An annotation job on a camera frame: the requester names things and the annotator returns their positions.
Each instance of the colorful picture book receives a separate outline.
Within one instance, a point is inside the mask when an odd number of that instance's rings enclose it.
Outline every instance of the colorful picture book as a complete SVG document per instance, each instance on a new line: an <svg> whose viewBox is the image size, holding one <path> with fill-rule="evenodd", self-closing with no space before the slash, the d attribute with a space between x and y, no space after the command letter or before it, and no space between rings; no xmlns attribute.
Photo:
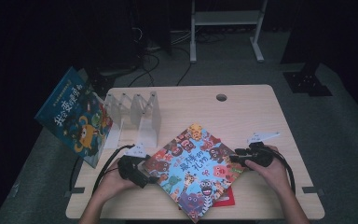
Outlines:
<svg viewBox="0 0 358 224"><path fill-rule="evenodd" d="M144 163L152 176L194 223L202 218L244 168L234 153L199 124L192 124Z"/></svg>
<svg viewBox="0 0 358 224"><path fill-rule="evenodd" d="M34 118L95 168L112 119L75 68L69 68Z"/></svg>

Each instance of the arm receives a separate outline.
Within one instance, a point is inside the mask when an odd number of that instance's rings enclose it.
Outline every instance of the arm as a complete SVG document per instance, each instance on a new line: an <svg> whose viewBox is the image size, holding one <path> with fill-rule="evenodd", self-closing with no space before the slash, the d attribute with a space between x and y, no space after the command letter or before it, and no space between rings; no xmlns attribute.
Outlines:
<svg viewBox="0 0 358 224"><path fill-rule="evenodd" d="M108 200L114 198L124 189L136 186L130 180L121 178L117 170L117 162L118 160L115 160L107 169L103 180L89 199L89 203L87 204L79 223L98 223L101 212L103 211L103 205Z"/></svg>
<svg viewBox="0 0 358 224"><path fill-rule="evenodd" d="M310 223L301 208L296 195L290 188L286 169L280 161L274 158L271 165L268 167L260 166L252 161L246 161L245 163L249 168L257 171L263 176L267 184L275 191L287 223Z"/></svg>

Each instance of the hand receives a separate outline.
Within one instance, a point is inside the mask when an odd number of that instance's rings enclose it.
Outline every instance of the hand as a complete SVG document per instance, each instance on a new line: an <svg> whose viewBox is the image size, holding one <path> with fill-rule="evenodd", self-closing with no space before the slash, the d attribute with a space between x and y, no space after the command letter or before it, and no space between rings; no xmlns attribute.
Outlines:
<svg viewBox="0 0 358 224"><path fill-rule="evenodd" d="M106 170L103 180L94 192L94 195L102 200L103 203L113 198L122 190L136 186L132 181L121 178L117 167L119 160L120 159L115 160Z"/></svg>
<svg viewBox="0 0 358 224"><path fill-rule="evenodd" d="M272 150L278 151L276 147L267 146ZM275 191L279 192L280 190L290 189L290 184L287 179L286 169L284 168L283 164L276 158L272 160L272 163L268 167L264 167L258 165L253 161L246 161L245 164L258 172L261 176L264 177L267 184Z"/></svg>

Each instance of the dark background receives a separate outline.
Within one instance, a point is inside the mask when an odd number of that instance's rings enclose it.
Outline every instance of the dark background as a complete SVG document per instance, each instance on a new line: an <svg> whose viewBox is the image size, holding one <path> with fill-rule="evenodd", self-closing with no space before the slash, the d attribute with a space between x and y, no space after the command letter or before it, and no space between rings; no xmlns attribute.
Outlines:
<svg viewBox="0 0 358 224"><path fill-rule="evenodd" d="M0 1L0 206L42 129L34 115L69 66L95 77L98 67L138 66L142 43L134 44L132 26L144 27L145 38L165 43L168 52L167 29L189 28L189 0L147 2ZM258 7L258 1L198 3L199 10ZM358 103L358 1L270 0L263 30L289 29L282 63L316 58Z"/></svg>

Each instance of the wooden table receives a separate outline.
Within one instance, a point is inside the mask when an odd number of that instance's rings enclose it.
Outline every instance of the wooden table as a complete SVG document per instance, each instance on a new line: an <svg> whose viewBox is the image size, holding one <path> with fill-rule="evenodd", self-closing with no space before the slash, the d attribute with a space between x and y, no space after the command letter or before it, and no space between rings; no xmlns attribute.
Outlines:
<svg viewBox="0 0 358 224"><path fill-rule="evenodd" d="M234 149L247 147L246 139L255 132L279 132L280 135L265 141L276 146L291 165L296 180L296 196L309 219L324 217L324 209L317 193L304 193L304 187L313 187L307 168L298 152L273 89L268 85L185 86L152 88L114 88L115 96L140 93L146 97L156 91L161 114L158 148L164 147L177 134L194 122L209 133L221 138ZM218 101L223 94L227 99ZM133 144L136 131L128 120L124 121L119 146ZM149 155L158 148L147 148ZM76 188L84 193L73 194L66 215L80 218L89 201L98 173L115 149L105 149L96 169L83 164ZM202 219L272 219L283 218L274 192L256 172L246 172L232 185L236 204L212 207ZM144 189L128 189L110 200L103 208L102 218L114 219L188 219L171 197L157 185Z"/></svg>

